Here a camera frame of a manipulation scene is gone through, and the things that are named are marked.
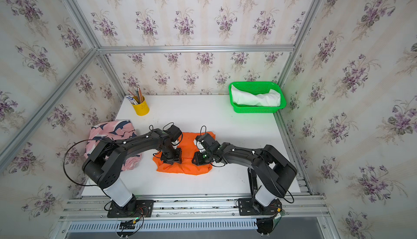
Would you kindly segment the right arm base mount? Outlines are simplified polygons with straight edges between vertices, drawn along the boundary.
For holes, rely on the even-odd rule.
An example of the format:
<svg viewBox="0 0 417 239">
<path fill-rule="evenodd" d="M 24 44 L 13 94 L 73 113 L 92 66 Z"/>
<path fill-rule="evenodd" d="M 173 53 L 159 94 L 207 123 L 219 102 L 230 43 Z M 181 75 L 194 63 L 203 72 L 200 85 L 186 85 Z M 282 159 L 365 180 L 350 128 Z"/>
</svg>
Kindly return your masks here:
<svg viewBox="0 0 417 239">
<path fill-rule="evenodd" d="M 283 213 L 282 203 L 266 188 L 257 184 L 255 171 L 248 168 L 249 188 L 251 197 L 236 201 L 240 216 L 272 216 Z"/>
</svg>

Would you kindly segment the pink shark print garment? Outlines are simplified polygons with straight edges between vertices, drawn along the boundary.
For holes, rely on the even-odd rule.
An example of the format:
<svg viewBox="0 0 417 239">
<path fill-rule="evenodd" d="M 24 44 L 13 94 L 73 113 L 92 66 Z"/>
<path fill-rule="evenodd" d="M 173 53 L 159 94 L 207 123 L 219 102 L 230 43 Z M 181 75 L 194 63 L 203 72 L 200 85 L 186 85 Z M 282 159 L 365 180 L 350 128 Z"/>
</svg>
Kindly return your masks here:
<svg viewBox="0 0 417 239">
<path fill-rule="evenodd" d="M 87 159 L 93 149 L 98 145 L 98 141 L 104 138 L 111 140 L 126 140 L 137 137 L 136 130 L 129 120 L 103 122 L 92 126 L 89 140 L 85 147 L 84 157 Z"/>
</svg>

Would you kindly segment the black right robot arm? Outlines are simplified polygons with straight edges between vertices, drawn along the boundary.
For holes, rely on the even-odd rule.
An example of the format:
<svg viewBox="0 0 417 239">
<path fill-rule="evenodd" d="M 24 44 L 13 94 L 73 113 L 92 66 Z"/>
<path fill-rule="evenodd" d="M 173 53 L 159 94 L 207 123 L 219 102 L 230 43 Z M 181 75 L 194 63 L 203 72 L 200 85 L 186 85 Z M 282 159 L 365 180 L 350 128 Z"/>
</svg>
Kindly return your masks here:
<svg viewBox="0 0 417 239">
<path fill-rule="evenodd" d="M 220 144 L 210 134 L 198 135 L 194 144 L 198 151 L 192 163 L 197 166 L 237 164 L 253 170 L 262 182 L 254 198 L 263 207 L 276 198 L 285 198 L 298 173 L 295 166 L 269 144 L 258 149 L 243 148 L 228 142 Z"/>
</svg>

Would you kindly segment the white shorts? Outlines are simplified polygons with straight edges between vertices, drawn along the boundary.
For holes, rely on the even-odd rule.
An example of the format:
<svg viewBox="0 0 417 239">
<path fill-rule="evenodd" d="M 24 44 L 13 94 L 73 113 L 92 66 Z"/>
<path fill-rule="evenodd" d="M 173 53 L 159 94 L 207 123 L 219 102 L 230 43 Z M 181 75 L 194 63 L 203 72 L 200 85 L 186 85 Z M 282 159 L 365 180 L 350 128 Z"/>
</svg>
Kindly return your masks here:
<svg viewBox="0 0 417 239">
<path fill-rule="evenodd" d="M 253 95 L 231 87 L 232 101 L 238 105 L 278 107 L 281 105 L 281 94 L 273 89 L 268 93 Z"/>
</svg>

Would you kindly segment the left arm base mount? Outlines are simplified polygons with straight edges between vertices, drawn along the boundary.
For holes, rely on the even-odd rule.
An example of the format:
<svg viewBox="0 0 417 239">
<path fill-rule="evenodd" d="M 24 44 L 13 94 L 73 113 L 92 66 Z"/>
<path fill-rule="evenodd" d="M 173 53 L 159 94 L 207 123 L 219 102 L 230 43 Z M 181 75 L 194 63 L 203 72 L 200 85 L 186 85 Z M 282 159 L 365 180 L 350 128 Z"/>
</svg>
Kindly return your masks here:
<svg viewBox="0 0 417 239">
<path fill-rule="evenodd" d="M 154 200 L 141 200 L 135 196 L 132 196 L 125 206 L 119 206 L 112 200 L 108 209 L 107 218 L 151 217 L 154 203 Z"/>
</svg>

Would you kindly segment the orange cloth garment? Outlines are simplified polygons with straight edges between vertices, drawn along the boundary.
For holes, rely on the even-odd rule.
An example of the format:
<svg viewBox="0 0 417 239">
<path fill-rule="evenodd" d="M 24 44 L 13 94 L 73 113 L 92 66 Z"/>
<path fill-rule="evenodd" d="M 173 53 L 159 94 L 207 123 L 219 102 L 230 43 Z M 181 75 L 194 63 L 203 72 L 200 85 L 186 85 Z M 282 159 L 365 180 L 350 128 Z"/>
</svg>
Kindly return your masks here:
<svg viewBox="0 0 417 239">
<path fill-rule="evenodd" d="M 207 174 L 212 169 L 213 166 L 203 165 L 197 166 L 192 163 L 195 152 L 199 152 L 196 145 L 194 144 L 195 138 L 200 135 L 199 133 L 183 133 L 183 140 L 180 142 L 178 148 L 181 149 L 181 164 L 173 163 L 165 164 L 161 161 L 161 153 L 158 152 L 153 161 L 157 165 L 157 171 L 162 173 L 175 173 L 175 174 L 189 174 L 198 176 L 201 174 Z"/>
</svg>

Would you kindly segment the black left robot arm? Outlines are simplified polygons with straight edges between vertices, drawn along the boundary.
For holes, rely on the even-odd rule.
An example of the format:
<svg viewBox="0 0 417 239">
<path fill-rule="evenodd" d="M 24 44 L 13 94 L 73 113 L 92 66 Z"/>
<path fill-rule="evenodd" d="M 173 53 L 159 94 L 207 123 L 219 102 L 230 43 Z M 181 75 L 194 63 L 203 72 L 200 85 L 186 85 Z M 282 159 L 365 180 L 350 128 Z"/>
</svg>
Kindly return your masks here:
<svg viewBox="0 0 417 239">
<path fill-rule="evenodd" d="M 107 195 L 120 209 L 136 204 L 133 193 L 120 179 L 124 162 L 136 155 L 150 150 L 161 153 L 164 164 L 181 163 L 181 148 L 178 147 L 183 133 L 175 125 L 168 129 L 153 129 L 143 135 L 126 140 L 113 141 L 105 138 L 98 142 L 92 153 L 83 163 L 82 171 Z"/>
</svg>

